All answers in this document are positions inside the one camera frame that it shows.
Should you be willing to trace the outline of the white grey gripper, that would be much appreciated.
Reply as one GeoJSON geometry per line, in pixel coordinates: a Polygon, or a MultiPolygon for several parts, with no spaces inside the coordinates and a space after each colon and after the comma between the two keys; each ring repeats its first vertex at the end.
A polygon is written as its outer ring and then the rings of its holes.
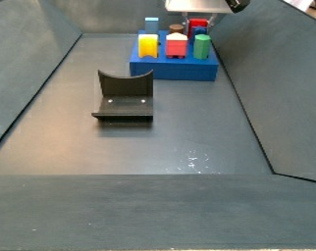
{"type": "Polygon", "coordinates": [[[188,13],[211,13],[208,23],[212,24],[218,14],[231,12],[224,0],[164,0],[168,12],[181,12],[183,25],[188,27],[188,13]]]}

